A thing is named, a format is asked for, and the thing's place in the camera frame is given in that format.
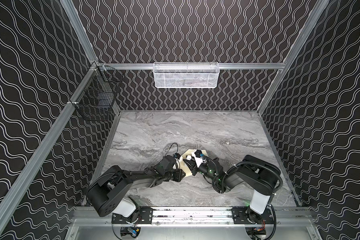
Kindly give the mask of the cream envelope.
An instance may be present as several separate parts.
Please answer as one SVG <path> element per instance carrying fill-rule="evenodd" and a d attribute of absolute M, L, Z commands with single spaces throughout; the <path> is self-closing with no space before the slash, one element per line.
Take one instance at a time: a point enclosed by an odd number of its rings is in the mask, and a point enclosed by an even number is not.
<path fill-rule="evenodd" d="M 180 169 L 185 173 L 185 177 L 195 176 L 200 173 L 211 179 L 216 175 L 212 159 L 205 150 L 189 149 L 181 155 L 179 163 Z"/>

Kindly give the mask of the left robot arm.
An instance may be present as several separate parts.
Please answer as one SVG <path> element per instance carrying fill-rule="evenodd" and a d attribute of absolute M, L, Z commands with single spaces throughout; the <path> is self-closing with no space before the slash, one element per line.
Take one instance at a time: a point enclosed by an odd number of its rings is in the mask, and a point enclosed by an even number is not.
<path fill-rule="evenodd" d="M 174 168 L 177 159 L 167 155 L 152 167 L 142 171 L 127 171 L 119 166 L 110 167 L 87 189 L 86 198 L 100 217 L 110 214 L 121 203 L 127 192 L 137 188 L 152 188 L 163 182 L 180 182 L 186 173 Z"/>

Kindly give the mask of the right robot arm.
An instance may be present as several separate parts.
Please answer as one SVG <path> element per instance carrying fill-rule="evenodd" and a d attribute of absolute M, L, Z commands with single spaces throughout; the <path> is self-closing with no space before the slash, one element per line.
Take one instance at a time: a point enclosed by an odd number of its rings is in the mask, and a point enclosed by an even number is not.
<path fill-rule="evenodd" d="M 210 180 L 209 183 L 219 194 L 227 193 L 243 183 L 252 187 L 254 193 L 246 210 L 247 219 L 252 224 L 263 221 L 263 213 L 284 184 L 278 167 L 251 155 L 246 155 L 227 171 L 224 171 L 217 158 L 211 159 L 198 152 L 187 156 L 184 163 L 192 175 L 200 173 Z"/>

